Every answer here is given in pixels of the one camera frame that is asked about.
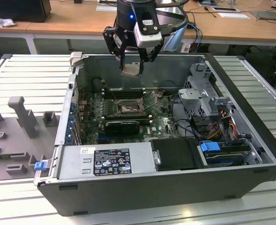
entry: computer case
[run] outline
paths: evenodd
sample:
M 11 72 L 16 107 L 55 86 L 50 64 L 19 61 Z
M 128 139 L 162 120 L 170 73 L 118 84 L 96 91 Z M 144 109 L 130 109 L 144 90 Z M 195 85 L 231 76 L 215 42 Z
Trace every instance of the computer case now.
M 49 0 L 0 0 L 0 18 L 43 23 L 50 14 Z

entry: white paper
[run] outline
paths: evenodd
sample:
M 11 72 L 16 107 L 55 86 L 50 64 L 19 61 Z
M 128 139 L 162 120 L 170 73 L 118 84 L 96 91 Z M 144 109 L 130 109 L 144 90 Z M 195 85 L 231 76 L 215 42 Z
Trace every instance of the white paper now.
M 81 148 L 81 154 L 93 154 L 95 147 Z
M 247 15 L 245 14 L 240 14 L 240 13 L 218 13 L 221 15 L 223 18 L 239 18 L 239 19 L 250 19 Z
M 0 19 L 0 28 L 14 25 L 16 25 L 16 23 L 11 19 Z

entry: paper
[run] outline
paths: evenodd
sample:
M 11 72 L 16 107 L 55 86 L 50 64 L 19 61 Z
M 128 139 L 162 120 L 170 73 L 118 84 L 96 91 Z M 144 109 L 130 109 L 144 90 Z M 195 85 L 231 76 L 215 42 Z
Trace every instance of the paper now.
M 14 25 L 16 25 L 16 23 L 11 19 L 0 19 L 0 28 Z
M 239 19 L 250 19 L 247 15 L 245 14 L 240 14 L 240 13 L 218 13 L 221 15 L 223 18 L 239 18 Z
M 97 6 L 97 11 L 117 11 L 117 7 L 115 6 Z

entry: power supply label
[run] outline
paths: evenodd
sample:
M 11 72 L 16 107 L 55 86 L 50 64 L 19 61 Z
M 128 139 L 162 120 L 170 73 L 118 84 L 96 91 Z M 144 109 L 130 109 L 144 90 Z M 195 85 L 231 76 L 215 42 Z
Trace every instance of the power supply label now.
M 132 173 L 129 149 L 94 151 L 95 176 Z

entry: desk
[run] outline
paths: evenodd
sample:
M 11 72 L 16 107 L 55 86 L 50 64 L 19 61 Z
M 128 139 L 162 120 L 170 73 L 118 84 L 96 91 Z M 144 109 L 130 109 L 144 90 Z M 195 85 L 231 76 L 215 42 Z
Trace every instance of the desk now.
M 252 6 L 260 0 L 237 0 L 244 6 Z M 235 6 L 239 10 L 271 10 L 273 1 L 264 0 L 254 8 Z M 52 12 L 45 23 L 17 22 L 17 26 L 0 28 L 0 37 L 24 38 L 31 54 L 37 54 L 35 38 L 93 39 L 103 40 L 102 32 L 106 26 L 113 25 L 116 12 L 96 11 L 97 3 L 51 0 Z M 197 2 L 189 1 L 185 10 L 198 8 Z M 192 12 L 206 12 L 203 8 Z M 276 23 L 250 19 L 222 18 L 219 14 L 194 14 L 197 27 L 202 30 L 203 43 L 234 45 L 273 45 L 276 46 Z M 183 42 L 189 45 L 195 38 L 194 30 L 187 30 Z
M 243 6 L 256 5 L 259 0 L 236 0 Z M 267 11 L 271 10 L 274 1 L 264 0 L 256 7 L 246 8 L 234 5 L 240 11 Z M 197 2 L 189 1 L 185 5 L 185 11 L 198 8 Z M 206 12 L 203 7 L 192 10 L 192 12 Z M 269 23 L 265 20 L 256 20 L 251 13 L 243 13 L 250 19 L 222 18 L 218 13 L 194 14 L 197 27 L 203 33 L 203 43 L 211 44 L 233 44 L 233 45 L 272 45 L 276 46 L 276 23 Z M 189 13 L 189 20 L 193 21 L 192 14 Z M 195 37 L 195 31 L 186 31 L 184 38 L 191 41 Z

